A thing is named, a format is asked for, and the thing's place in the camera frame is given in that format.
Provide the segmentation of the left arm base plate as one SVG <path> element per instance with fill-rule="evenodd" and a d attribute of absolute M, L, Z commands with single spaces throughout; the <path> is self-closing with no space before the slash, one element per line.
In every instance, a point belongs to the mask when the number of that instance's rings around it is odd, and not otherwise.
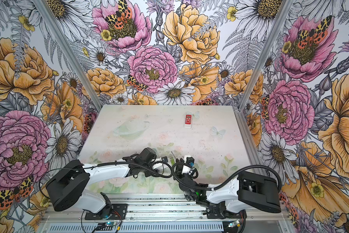
<path fill-rule="evenodd" d="M 127 204 L 113 203 L 96 214 L 92 212 L 86 213 L 85 220 L 125 220 L 127 211 Z"/>

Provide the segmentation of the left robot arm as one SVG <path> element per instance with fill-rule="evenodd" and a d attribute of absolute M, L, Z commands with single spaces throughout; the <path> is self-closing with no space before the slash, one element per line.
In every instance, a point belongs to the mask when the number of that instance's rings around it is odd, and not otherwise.
<path fill-rule="evenodd" d="M 106 194 L 89 191 L 88 185 L 136 176 L 141 172 L 145 176 L 159 177 L 164 174 L 163 167 L 167 162 L 167 157 L 158 158 L 151 148 L 100 164 L 83 164 L 76 159 L 59 169 L 45 188 L 56 212 L 74 207 L 108 218 L 113 213 L 112 203 Z"/>

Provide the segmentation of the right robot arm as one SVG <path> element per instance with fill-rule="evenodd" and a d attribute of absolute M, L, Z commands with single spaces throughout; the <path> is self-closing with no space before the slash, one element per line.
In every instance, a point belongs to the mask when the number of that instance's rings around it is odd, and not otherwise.
<path fill-rule="evenodd" d="M 244 167 L 221 184 L 197 183 L 195 177 L 198 171 L 184 162 L 173 164 L 171 172 L 185 198 L 204 207 L 207 218 L 237 218 L 250 208 L 273 214 L 281 213 L 279 193 L 282 180 L 268 166 Z"/>

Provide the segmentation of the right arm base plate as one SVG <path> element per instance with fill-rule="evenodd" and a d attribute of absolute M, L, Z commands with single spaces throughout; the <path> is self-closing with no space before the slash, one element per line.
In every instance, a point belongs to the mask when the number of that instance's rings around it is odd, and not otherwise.
<path fill-rule="evenodd" d="M 226 209 L 226 202 L 221 202 L 218 204 L 211 203 L 206 208 L 206 211 L 203 213 L 203 215 L 206 215 L 208 219 L 241 219 L 243 215 L 246 215 L 246 213 L 245 210 L 241 210 L 236 213 L 228 211 Z"/>

